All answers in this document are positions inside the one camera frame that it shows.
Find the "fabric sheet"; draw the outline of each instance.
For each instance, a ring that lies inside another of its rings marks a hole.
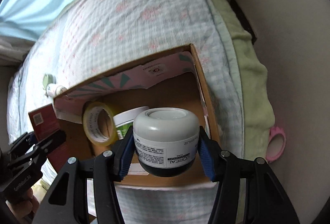
[[[259,62],[250,33],[243,29],[229,3],[207,2],[226,50],[230,76],[243,104],[244,158],[265,158],[269,129],[275,124],[267,96],[267,69]]]
[[[70,88],[125,62],[187,43],[196,46],[223,129],[222,145],[241,158],[242,105],[207,0],[75,0],[36,42],[14,78],[8,103],[11,140],[32,130],[29,111],[52,102],[43,95],[44,73]],[[117,192],[121,208],[130,208],[123,210],[127,223],[206,223],[216,189],[118,187]],[[145,207],[144,200],[151,198]]]

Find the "white jar lid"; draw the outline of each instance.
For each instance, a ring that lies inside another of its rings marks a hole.
[[[181,141],[199,133],[197,116],[181,108],[152,108],[133,122],[134,133],[157,142]]]
[[[119,113],[113,117],[114,125],[120,125],[125,122],[133,121],[136,116],[138,116],[141,112],[149,109],[148,106],[133,108],[122,113]]]

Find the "jar label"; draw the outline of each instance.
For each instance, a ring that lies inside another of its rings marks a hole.
[[[119,139],[123,139],[128,131],[128,128],[130,128],[133,125],[133,122],[124,124],[122,126],[118,126],[117,129],[117,135]]]
[[[134,142],[139,160],[158,168],[174,168],[191,162],[196,155],[199,134],[175,142],[156,142],[144,139],[135,132]]]

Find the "black clamp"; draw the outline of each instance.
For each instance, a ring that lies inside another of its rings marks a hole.
[[[12,204],[22,199],[24,193],[41,177],[41,166],[47,155],[65,142],[65,133],[56,131],[36,143],[34,133],[26,133],[13,143],[10,151],[3,153],[0,164],[0,193]],[[26,153],[36,143],[31,152]]]
[[[128,173],[135,150],[133,128],[124,139],[96,158],[69,158],[37,211],[34,224],[88,224],[86,179],[94,179],[99,224],[124,224],[114,181]],[[208,224],[234,224],[240,180],[246,179],[244,224],[299,224],[296,212],[275,174],[263,158],[247,161],[222,150],[200,128],[198,151],[205,174],[219,182]]]

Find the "qr code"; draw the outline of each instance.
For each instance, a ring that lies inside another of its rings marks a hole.
[[[44,122],[44,119],[41,116],[41,112],[33,115],[33,121],[36,126]]]

